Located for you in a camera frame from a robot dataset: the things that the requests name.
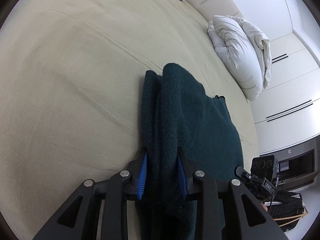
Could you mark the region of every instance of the white pillow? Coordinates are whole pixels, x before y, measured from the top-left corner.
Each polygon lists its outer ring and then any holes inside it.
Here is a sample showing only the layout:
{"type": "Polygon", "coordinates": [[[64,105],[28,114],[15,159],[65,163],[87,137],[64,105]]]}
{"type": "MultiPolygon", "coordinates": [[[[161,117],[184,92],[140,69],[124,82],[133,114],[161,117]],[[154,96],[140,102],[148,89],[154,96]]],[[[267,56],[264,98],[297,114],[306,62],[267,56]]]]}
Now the white pillow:
{"type": "Polygon", "coordinates": [[[235,20],[240,27],[243,29],[245,35],[249,38],[254,50],[256,51],[256,55],[260,64],[262,79],[263,79],[263,89],[265,89],[270,82],[271,78],[271,51],[270,51],[270,40],[269,38],[256,26],[251,22],[248,22],[244,18],[228,16],[235,20]]]}
{"type": "Polygon", "coordinates": [[[249,38],[240,25],[228,17],[213,16],[208,35],[214,50],[250,101],[262,92],[260,64],[249,38]]]}

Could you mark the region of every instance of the beige bedsheet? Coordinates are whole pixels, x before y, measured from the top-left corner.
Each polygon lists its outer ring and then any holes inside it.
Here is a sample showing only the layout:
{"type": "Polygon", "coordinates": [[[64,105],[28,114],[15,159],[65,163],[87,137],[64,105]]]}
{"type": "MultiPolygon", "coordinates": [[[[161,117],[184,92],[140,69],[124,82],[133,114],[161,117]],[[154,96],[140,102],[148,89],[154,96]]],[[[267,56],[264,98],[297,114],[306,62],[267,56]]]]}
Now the beige bedsheet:
{"type": "MultiPolygon", "coordinates": [[[[20,240],[82,181],[136,157],[145,71],[168,62],[226,97],[250,167],[250,106],[206,27],[179,0],[20,0],[0,30],[0,210],[20,240]]],[[[129,222],[130,239],[136,227],[129,222]]]]}

